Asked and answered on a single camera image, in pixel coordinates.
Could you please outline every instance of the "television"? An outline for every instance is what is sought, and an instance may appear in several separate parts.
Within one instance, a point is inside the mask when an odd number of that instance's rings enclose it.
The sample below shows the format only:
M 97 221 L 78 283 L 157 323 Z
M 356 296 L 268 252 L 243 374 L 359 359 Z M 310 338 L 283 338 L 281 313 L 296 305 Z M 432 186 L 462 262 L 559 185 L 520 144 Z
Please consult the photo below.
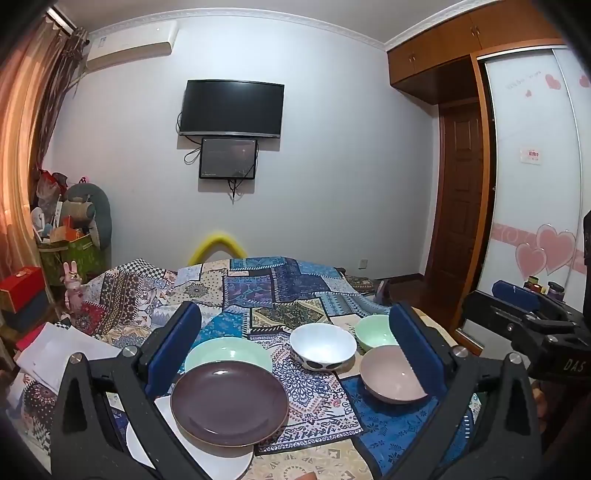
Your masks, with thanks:
M 179 133 L 278 138 L 284 88 L 276 83 L 189 80 Z
M 255 138 L 204 137 L 201 143 L 199 178 L 253 180 L 256 152 Z

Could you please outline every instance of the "beige bowl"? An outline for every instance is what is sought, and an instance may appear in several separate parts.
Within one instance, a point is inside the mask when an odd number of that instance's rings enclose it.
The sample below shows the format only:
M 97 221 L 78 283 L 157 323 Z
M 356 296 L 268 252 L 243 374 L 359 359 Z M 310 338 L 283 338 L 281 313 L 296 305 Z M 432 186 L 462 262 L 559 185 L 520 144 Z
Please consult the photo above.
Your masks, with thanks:
M 387 403 L 409 403 L 427 396 L 398 345 L 382 345 L 363 356 L 359 367 L 369 392 Z

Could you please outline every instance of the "silver bolt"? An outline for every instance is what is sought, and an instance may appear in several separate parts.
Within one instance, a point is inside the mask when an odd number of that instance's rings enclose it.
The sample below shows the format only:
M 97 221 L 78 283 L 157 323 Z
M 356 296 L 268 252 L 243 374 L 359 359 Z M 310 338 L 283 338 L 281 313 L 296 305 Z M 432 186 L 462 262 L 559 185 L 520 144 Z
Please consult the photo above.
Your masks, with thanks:
M 458 356 L 460 358 L 466 358 L 470 353 L 468 349 L 462 345 L 456 345 L 454 348 L 452 348 L 452 352 L 455 356 Z
M 123 356 L 135 356 L 138 353 L 138 348 L 135 345 L 128 345 L 123 348 Z
M 80 361 L 82 361 L 82 354 L 80 352 L 73 353 L 70 355 L 70 363 L 71 364 L 77 364 Z
M 521 361 L 521 355 L 517 352 L 511 352 L 509 354 L 509 362 L 511 362 L 512 364 L 519 365 Z

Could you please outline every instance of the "dark brown plate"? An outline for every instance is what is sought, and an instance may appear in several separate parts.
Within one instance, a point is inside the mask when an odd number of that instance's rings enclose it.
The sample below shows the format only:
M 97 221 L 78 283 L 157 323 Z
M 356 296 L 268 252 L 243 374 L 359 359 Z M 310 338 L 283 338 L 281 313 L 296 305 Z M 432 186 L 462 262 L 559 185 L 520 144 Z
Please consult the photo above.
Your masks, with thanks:
M 173 389 L 170 407 L 187 434 L 224 447 L 261 442 L 289 415 L 279 380 L 261 367 L 235 361 L 203 364 L 185 373 Z

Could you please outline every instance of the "green bowl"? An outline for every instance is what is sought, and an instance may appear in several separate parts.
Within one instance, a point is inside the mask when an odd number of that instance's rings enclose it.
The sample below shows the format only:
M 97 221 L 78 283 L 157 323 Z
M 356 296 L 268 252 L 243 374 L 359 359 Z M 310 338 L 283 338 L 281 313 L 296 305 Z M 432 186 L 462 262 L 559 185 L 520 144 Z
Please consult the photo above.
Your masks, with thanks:
M 258 343 L 239 337 L 220 337 L 200 343 L 187 355 L 185 372 L 199 365 L 221 360 L 246 362 L 273 373 L 269 353 Z
M 355 325 L 355 336 L 366 352 L 382 345 L 398 345 L 390 331 L 388 315 L 370 315 Z

